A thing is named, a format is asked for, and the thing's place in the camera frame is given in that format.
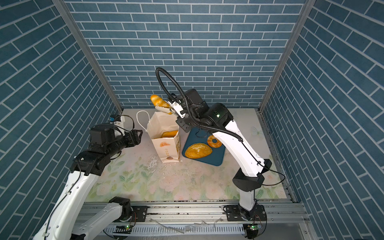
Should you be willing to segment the large twisted ring bread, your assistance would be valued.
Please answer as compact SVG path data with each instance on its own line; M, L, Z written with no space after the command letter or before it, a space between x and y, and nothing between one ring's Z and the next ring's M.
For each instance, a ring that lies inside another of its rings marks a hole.
M178 134L178 130L162 133L162 138L174 138Z

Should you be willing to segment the large seeded oval loaf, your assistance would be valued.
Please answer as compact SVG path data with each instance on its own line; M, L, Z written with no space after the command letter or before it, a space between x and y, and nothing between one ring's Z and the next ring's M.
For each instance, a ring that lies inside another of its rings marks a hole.
M185 157L189 159L200 159L209 156L212 148L203 143L196 143L189 146L185 151Z

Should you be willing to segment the white paper bread bag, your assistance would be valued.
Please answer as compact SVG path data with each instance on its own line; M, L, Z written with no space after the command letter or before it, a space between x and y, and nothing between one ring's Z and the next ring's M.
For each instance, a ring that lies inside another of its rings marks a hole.
M138 124L149 135L162 163L179 163L181 154L180 134L174 138L162 138L162 133L180 130L177 117L163 112L150 115L147 111L137 112Z

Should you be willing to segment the striped long bread roll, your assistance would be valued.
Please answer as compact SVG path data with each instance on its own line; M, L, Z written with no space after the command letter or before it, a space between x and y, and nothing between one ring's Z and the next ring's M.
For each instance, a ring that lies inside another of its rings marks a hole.
M151 95L150 97L151 99L151 102L153 103L153 105L155 107L161 107L161 108L167 108L167 109L170 109L171 106L169 105L169 103L167 103L165 100L163 100L160 96L158 95Z

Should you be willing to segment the small ring donut bread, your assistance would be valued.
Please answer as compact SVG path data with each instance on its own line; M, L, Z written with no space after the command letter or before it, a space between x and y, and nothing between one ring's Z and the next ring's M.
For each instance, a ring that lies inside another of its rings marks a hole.
M222 146L221 141L219 141L215 136L211 135L207 138L207 144L211 148L220 148Z

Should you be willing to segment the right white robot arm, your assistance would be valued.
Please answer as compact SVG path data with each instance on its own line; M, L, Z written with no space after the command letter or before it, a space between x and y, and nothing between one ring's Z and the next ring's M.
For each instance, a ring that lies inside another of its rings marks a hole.
M262 207L257 204L255 190L264 183L263 173L270 170L272 162L260 157L241 133L233 115L220 103L212 107L191 105L176 107L177 123L189 132L193 127L213 134L235 158L240 169L233 178L233 183L240 190L239 214L246 221L260 221Z

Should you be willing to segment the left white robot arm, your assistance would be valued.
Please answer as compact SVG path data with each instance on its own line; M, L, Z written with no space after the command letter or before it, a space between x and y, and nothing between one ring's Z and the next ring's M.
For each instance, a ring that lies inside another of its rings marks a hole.
M141 130L126 131L108 124L91 128L89 147L75 157L60 199L34 239L93 240L114 221L131 222L136 216L131 201L114 197L100 212L75 227L80 210L105 167L123 149L139 145L142 135Z

